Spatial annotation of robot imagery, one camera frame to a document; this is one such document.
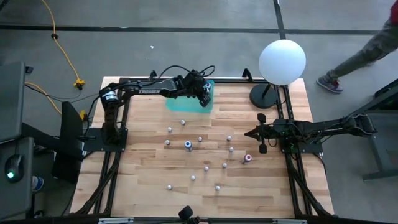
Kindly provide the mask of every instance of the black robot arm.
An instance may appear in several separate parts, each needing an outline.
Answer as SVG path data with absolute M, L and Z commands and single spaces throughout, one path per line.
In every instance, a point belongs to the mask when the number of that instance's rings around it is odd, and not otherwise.
M 266 153 L 265 139 L 285 139 L 289 143 L 302 142 L 312 144 L 325 136 L 337 134 L 352 134 L 354 136 L 369 136 L 376 132 L 372 121 L 365 114 L 356 114 L 349 117 L 312 123 L 309 121 L 289 121 L 287 119 L 276 119 L 272 124 L 266 123 L 266 116 L 258 114 L 260 125 L 245 136 L 262 142 L 260 152 Z
M 116 112 L 130 97 L 134 95 L 162 95 L 166 98 L 187 96 L 198 98 L 199 104 L 205 107 L 211 100 L 209 89 L 205 88 L 205 85 L 205 78 L 195 70 L 189 72 L 185 77 L 179 75 L 161 82 L 148 80 L 110 83 L 99 91 L 105 113 L 105 122 L 102 127 L 104 142 L 108 144 L 119 142 L 121 135 L 116 125 Z M 116 90 L 124 92 L 122 97 L 118 98 Z

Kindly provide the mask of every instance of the concrete floor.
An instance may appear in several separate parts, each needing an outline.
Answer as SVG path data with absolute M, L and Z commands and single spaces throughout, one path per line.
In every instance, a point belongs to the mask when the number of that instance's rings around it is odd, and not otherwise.
M 378 30 L 389 16 L 393 0 L 280 0 L 285 28 Z M 71 26 L 277 28 L 272 0 L 48 0 L 56 23 Z M 39 0 L 12 0 L 0 12 L 0 22 L 50 24 Z M 244 68 L 258 74 L 258 56 L 278 34 L 57 32 L 81 78 L 82 96 L 98 92 L 106 75 L 148 75 L 173 64 L 197 70 L 216 65 L 214 76 L 238 77 Z M 35 68 L 27 80 L 55 96 L 76 96 L 76 80 L 50 31 L 0 30 L 3 63 L 25 61 Z M 397 78 L 398 54 L 341 79 L 341 95 L 320 89 L 315 80 L 358 51 L 368 35 L 287 35 L 307 54 L 303 77 L 314 121 L 340 118 L 364 105 L 372 94 Z M 180 71 L 170 71 L 178 75 Z M 91 100 L 75 103 L 87 110 Z M 24 122 L 58 135 L 60 116 L 42 95 L 25 91 Z M 398 222 L 398 178 L 363 182 L 376 171 L 367 139 L 335 136 L 323 145 L 328 184 L 335 213 L 341 217 Z M 60 215 L 69 194 L 45 195 L 48 215 Z

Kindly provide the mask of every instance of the wooden table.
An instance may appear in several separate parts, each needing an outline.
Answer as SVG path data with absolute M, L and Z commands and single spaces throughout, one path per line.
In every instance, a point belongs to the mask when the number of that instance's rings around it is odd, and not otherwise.
M 119 78 L 104 77 L 102 87 L 117 83 Z M 201 217 L 294 217 L 285 158 L 279 146 L 271 147 L 267 142 L 268 153 L 260 154 L 259 143 L 243 136 L 258 124 L 258 113 L 267 116 L 267 123 L 278 117 L 276 106 L 261 110 L 251 104 L 252 87 L 216 84 L 210 114 L 172 112 L 162 96 L 132 97 L 127 119 L 129 137 L 120 161 L 112 216 L 177 217 L 189 205 Z M 292 83 L 289 90 L 295 119 L 311 121 L 303 80 Z M 98 102 L 94 127 L 101 127 L 103 113 Z M 167 127 L 173 128 L 171 134 Z M 185 141 L 192 142 L 192 152 L 185 151 Z M 234 147 L 233 153 L 228 151 L 230 147 Z M 242 165 L 245 154 L 251 154 L 253 160 Z M 81 208 L 97 187 L 103 157 L 103 152 L 95 152 L 83 161 L 71 212 Z M 311 154 L 302 157 L 308 187 L 333 213 L 321 162 Z M 210 168 L 208 172 L 203 170 L 205 166 Z M 166 189 L 169 184 L 172 190 Z M 107 192 L 105 189 L 102 210 Z M 298 197 L 304 211 L 301 190 Z

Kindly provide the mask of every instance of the lamp base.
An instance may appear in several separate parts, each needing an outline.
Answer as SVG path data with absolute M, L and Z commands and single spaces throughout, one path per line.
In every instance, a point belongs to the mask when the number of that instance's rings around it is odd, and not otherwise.
M 268 86 L 269 84 L 258 84 L 251 89 L 249 97 L 254 106 L 267 109 L 275 104 L 277 99 L 276 91 L 271 87 L 267 88 Z

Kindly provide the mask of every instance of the sneaker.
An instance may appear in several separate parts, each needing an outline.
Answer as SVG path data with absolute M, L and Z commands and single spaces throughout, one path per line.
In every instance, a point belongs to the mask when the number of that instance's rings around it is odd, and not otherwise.
M 317 84 L 331 91 L 332 93 L 341 93 L 343 91 L 343 87 L 340 85 L 339 81 L 328 82 L 324 77 L 319 77 Z

